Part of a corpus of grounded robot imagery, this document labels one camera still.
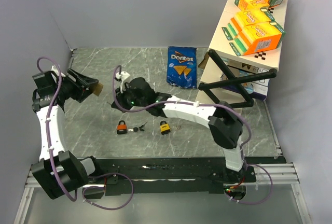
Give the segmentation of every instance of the blue chip bag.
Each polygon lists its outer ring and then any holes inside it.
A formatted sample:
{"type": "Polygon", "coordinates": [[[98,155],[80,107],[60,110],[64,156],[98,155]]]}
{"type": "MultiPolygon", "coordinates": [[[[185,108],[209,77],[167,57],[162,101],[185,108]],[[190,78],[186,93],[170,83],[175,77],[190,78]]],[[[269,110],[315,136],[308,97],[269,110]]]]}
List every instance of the blue chip bag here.
{"type": "Polygon", "coordinates": [[[197,88],[196,48],[168,47],[167,82],[180,88],[197,88]]]}

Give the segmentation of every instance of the red padlock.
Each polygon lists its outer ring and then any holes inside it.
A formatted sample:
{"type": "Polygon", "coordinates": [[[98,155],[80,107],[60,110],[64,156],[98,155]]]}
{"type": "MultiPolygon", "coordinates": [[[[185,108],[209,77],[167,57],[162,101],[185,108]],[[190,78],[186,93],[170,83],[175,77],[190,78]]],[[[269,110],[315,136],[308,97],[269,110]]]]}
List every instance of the red padlock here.
{"type": "Polygon", "coordinates": [[[119,121],[118,127],[116,129],[117,134],[126,134],[128,132],[127,125],[123,120],[119,121]]]}

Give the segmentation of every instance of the gray wall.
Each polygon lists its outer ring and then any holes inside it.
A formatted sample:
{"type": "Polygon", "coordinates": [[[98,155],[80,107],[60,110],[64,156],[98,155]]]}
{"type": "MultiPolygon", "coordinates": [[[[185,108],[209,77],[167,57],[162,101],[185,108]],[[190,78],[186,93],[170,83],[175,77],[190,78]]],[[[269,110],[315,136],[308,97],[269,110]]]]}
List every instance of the gray wall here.
{"type": "Polygon", "coordinates": [[[330,0],[289,0],[280,71],[268,104],[283,152],[294,162],[314,223],[331,223],[330,0]]]}
{"type": "Polygon", "coordinates": [[[226,0],[46,0],[71,48],[207,47],[226,0]]]}
{"type": "Polygon", "coordinates": [[[43,0],[0,0],[0,208],[13,223],[31,163],[40,154],[40,128],[31,110],[36,60],[46,55],[61,67],[70,50],[43,0]]]}

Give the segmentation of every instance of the barcode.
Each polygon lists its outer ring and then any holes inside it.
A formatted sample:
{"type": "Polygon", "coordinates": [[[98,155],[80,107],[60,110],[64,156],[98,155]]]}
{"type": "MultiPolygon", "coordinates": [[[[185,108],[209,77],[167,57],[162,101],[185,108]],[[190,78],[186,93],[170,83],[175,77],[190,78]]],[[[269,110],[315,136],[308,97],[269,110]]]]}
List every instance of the barcode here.
{"type": "Polygon", "coordinates": [[[282,0],[277,0],[274,2],[273,6],[281,4],[282,0]]]}
{"type": "Polygon", "coordinates": [[[260,41],[255,49],[255,52],[257,52],[259,49],[265,49],[270,46],[272,39],[266,40],[266,41],[260,41]]]}

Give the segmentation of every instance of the marble table top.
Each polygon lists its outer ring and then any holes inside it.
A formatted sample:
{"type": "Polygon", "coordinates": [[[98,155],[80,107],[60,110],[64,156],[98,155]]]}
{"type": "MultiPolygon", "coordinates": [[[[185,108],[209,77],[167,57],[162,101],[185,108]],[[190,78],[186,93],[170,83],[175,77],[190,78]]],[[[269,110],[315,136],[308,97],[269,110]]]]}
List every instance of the marble table top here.
{"type": "MultiPolygon", "coordinates": [[[[206,48],[197,49],[198,64],[206,48]]],[[[180,89],[166,83],[167,48],[79,48],[74,51],[72,68],[86,76],[97,78],[104,89],[99,97],[89,96],[79,104],[69,99],[65,104],[65,137],[67,148],[77,157],[213,157],[224,156],[214,143],[209,129],[179,119],[154,117],[146,111],[122,113],[112,109],[112,74],[122,69],[134,77],[144,77],[156,91],[194,101],[198,89],[180,89]],[[128,128],[144,124],[145,131],[116,134],[124,120],[128,128]],[[161,135],[159,125],[166,120],[171,133],[161,135]]],[[[198,81],[203,70],[197,70],[198,81]]],[[[252,140],[244,147],[246,156],[275,156],[275,141],[263,102],[256,101],[244,108],[242,116],[249,122],[252,140]]],[[[243,138],[247,131],[243,128],[243,138]]]]}

